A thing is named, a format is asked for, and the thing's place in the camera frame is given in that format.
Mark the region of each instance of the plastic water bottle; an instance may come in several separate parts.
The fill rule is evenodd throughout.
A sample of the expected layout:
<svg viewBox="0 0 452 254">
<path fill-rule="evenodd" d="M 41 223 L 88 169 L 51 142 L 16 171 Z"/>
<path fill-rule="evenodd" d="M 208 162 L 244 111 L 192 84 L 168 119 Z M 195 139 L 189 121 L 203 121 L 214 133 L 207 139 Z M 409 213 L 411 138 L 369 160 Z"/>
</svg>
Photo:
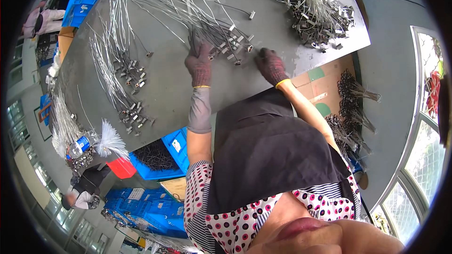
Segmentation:
<svg viewBox="0 0 452 254">
<path fill-rule="evenodd" d="M 69 146 L 66 158 L 71 160 L 82 156 L 88 148 L 93 146 L 99 140 L 94 131 L 86 132 L 79 140 Z"/>
</svg>

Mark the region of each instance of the cardboard box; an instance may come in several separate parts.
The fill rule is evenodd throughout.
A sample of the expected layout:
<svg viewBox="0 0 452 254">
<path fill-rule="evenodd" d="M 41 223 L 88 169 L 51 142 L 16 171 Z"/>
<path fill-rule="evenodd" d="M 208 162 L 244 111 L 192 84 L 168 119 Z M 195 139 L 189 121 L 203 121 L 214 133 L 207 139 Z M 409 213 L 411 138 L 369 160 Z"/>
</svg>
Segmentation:
<svg viewBox="0 0 452 254">
<path fill-rule="evenodd" d="M 75 35 L 75 27 L 62 27 L 58 34 L 58 48 L 61 52 L 61 62 L 63 62 L 64 57 L 67 54 L 69 46 L 71 46 L 72 40 Z"/>
</svg>

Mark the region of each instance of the work glove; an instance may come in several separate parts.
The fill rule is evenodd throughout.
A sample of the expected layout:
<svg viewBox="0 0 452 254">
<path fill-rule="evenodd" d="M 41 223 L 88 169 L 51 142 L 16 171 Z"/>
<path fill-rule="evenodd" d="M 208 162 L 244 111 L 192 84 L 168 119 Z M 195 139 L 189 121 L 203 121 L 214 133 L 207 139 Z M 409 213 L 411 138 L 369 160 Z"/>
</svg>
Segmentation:
<svg viewBox="0 0 452 254">
<path fill-rule="evenodd" d="M 209 44 L 196 42 L 191 45 L 189 55 L 185 58 L 185 67 L 192 76 L 192 87 L 210 87 Z"/>
<path fill-rule="evenodd" d="M 274 50 L 261 48 L 254 60 L 262 76 L 276 88 L 282 82 L 290 80 L 286 75 L 284 62 Z"/>
</svg>

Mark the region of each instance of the worker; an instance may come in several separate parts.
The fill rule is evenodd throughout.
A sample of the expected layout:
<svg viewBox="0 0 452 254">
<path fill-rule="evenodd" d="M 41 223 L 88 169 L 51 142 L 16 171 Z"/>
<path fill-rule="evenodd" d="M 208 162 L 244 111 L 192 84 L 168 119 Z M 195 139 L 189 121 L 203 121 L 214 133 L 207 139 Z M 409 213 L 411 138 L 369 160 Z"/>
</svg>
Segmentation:
<svg viewBox="0 0 452 254">
<path fill-rule="evenodd" d="M 22 35 L 26 39 L 61 30 L 63 23 L 61 19 L 66 10 L 43 10 L 45 3 L 45 1 L 41 1 L 22 25 Z"/>
<path fill-rule="evenodd" d="M 274 87 L 218 112 L 212 163 L 209 49 L 192 45 L 185 59 L 194 89 L 184 228 L 199 251 L 401 251 L 399 240 L 356 221 L 361 197 L 350 167 L 331 128 L 273 50 L 262 48 L 255 61 Z"/>
<path fill-rule="evenodd" d="M 74 206 L 81 209 L 95 209 L 99 206 L 99 186 L 111 171 L 108 166 L 98 171 L 99 165 L 86 169 L 81 177 L 74 172 L 71 185 L 66 194 L 61 196 L 61 204 L 66 210 Z"/>
</svg>

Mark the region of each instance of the gray sleeve cover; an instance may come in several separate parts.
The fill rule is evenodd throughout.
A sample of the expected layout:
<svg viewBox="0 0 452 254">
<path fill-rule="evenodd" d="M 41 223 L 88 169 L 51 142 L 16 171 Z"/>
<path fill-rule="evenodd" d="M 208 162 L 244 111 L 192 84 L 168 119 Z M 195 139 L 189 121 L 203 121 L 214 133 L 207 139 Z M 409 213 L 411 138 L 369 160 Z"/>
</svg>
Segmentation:
<svg viewBox="0 0 452 254">
<path fill-rule="evenodd" d="M 192 105 L 189 113 L 188 129 L 194 133 L 210 133 L 212 126 L 210 124 L 210 88 L 193 88 Z"/>
</svg>

